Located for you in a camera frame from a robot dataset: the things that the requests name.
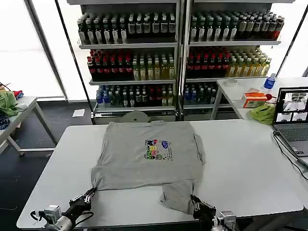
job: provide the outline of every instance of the black cable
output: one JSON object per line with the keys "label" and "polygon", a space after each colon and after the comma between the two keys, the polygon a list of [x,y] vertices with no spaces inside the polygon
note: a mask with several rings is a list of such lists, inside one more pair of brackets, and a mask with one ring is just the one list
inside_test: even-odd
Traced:
{"label": "black cable", "polygon": [[88,217],[84,218],[83,220],[77,222],[75,226],[77,226],[77,225],[80,224],[81,222],[84,222],[84,221],[86,221],[86,220],[88,220],[88,219],[90,219],[91,217],[94,216],[94,213],[93,213],[93,212],[90,212],[90,211],[82,213],[82,215],[86,215],[86,214],[90,214],[90,216],[88,216]]}
{"label": "black cable", "polygon": [[304,176],[303,172],[299,169],[299,167],[298,167],[295,163],[293,163],[293,161],[290,159],[290,157],[287,156],[287,154],[285,154],[285,153],[283,152],[283,150],[282,150],[281,146],[279,145],[278,141],[288,150],[289,153],[291,153],[291,154],[293,155],[293,153],[282,143],[282,141],[281,141],[280,139],[278,139],[278,137],[277,137],[275,131],[273,132],[273,138],[274,138],[274,140],[276,141],[276,143],[277,143],[277,145],[278,145],[278,147],[279,147],[281,153],[282,153],[285,157],[287,157],[287,159],[291,162],[291,164],[297,168],[297,170],[300,172],[300,174],[302,175],[302,177],[303,177],[306,181],[308,181],[308,178]]}

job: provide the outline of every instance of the orange box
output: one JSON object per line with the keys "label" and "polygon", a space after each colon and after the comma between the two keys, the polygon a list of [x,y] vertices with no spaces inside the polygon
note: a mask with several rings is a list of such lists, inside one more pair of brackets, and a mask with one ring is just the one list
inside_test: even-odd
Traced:
{"label": "orange box", "polygon": [[249,92],[244,93],[242,100],[244,108],[254,108],[263,105],[268,99],[264,93]]}

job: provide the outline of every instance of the white paper on floor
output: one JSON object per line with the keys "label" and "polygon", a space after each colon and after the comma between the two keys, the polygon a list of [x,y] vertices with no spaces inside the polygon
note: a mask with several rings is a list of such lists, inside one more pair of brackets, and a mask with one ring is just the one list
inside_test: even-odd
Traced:
{"label": "white paper on floor", "polygon": [[72,117],[81,117],[85,113],[85,109],[75,110]]}

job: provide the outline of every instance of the laptop keyboard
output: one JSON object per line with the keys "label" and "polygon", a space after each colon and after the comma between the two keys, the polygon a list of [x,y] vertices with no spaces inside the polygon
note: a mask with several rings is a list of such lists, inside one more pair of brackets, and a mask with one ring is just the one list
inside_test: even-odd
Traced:
{"label": "laptop keyboard", "polygon": [[280,129],[288,141],[308,141],[308,128]]}

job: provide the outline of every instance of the green cloth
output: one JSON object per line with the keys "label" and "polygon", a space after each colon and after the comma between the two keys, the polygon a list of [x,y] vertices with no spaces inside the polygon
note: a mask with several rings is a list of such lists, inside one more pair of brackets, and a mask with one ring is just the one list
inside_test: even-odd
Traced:
{"label": "green cloth", "polygon": [[262,124],[272,124],[275,115],[275,104],[265,103],[249,111],[250,116]]}
{"label": "green cloth", "polygon": [[15,107],[17,104],[14,93],[11,91],[0,92],[0,110],[3,111],[7,116],[15,116],[18,111]]}

